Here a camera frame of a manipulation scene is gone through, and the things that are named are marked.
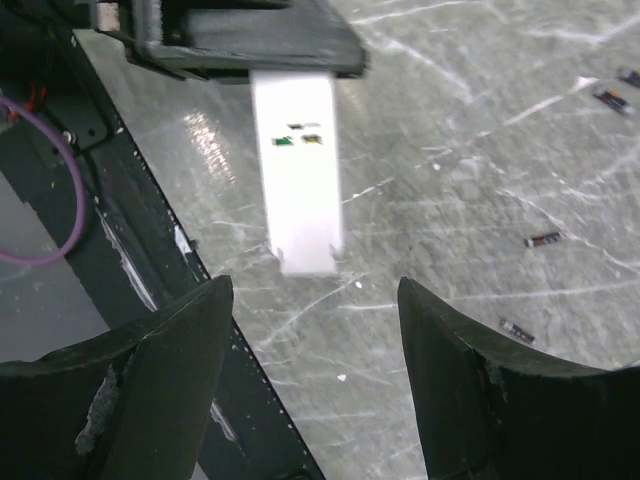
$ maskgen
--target resistor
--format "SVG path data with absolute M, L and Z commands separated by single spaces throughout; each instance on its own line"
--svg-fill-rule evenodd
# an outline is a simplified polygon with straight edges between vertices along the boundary
M 500 327 L 502 327 L 502 329 L 505 332 L 513 335 L 514 337 L 519 338 L 520 340 L 522 340 L 523 342 L 525 342 L 525 343 L 527 343 L 529 345 L 531 345 L 532 343 L 534 343 L 536 341 L 536 337 L 531 335 L 524 328 L 519 327 L 515 323 L 509 322 L 508 320 L 505 320 L 504 318 L 500 319 Z
M 640 72 L 628 67 L 618 69 L 618 78 L 629 85 L 640 88 Z
M 564 236 L 560 232 L 547 233 L 537 237 L 527 238 L 524 244 L 529 247 L 541 247 L 543 245 L 551 245 L 552 243 L 558 243 L 562 241 Z
M 613 110 L 618 112 L 620 115 L 632 115 L 635 111 L 629 102 L 627 102 L 624 98 L 620 97 L 613 90 L 608 89 L 603 85 L 597 85 L 592 94 L 601 102 L 606 103 Z
M 322 145 L 322 137 L 320 135 L 303 135 L 302 142 L 305 144 Z

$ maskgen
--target black robot frame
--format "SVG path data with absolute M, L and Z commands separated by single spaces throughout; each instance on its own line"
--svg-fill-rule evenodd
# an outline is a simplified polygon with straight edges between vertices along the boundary
M 39 38 L 38 27 L 23 28 Z M 50 37 L 54 67 L 40 114 L 60 132 L 76 136 L 76 158 L 91 200 L 86 234 L 68 263 L 113 329 L 148 315 L 150 304 L 169 305 L 209 275 L 195 248 L 183 253 L 176 245 L 179 220 L 73 33 L 59 29 Z M 28 43 L 5 36 L 3 51 L 28 54 Z M 26 122 L 0 135 L 0 149 L 12 152 L 2 159 L 2 173 L 62 243 L 73 223 L 75 199 L 58 152 Z M 139 275 L 137 288 L 122 268 L 123 253 Z M 209 420 L 198 460 L 205 474 L 210 480 L 323 480 L 235 321 L 230 346 L 214 395 L 224 421 Z

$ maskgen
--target screw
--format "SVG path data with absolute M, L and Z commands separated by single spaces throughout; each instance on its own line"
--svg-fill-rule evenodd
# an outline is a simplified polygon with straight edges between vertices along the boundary
M 182 31 L 179 29 L 175 29 L 173 32 L 171 32 L 171 40 L 173 40 L 173 43 L 177 45 L 184 43 L 184 35 Z
M 62 137 L 69 145 L 73 145 L 74 143 L 76 143 L 76 135 L 72 132 L 64 131 L 62 132 Z

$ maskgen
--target gray panel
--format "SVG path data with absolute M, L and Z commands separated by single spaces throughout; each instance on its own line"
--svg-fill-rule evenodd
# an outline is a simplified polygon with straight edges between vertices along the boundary
M 35 212 L 22 204 L 0 174 L 0 248 L 43 255 L 53 240 Z M 71 267 L 0 262 L 0 362 L 41 356 L 108 330 Z
M 202 468 L 200 468 L 199 463 L 196 463 L 196 468 L 193 470 L 193 475 L 191 476 L 191 480 L 209 480 L 209 478 L 202 471 Z

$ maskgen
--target gray marbled floor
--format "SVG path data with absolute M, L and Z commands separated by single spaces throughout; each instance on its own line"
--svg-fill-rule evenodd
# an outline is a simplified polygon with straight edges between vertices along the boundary
M 640 66 L 633 0 L 345 0 L 373 52 L 340 83 L 347 257 L 278 275 L 246 87 L 180 84 L 84 44 L 236 318 L 331 480 L 420 480 L 395 289 L 410 275 L 537 348 L 613 368 L 640 357 L 640 133 L 571 91 Z M 530 234 L 570 240 L 527 250 Z

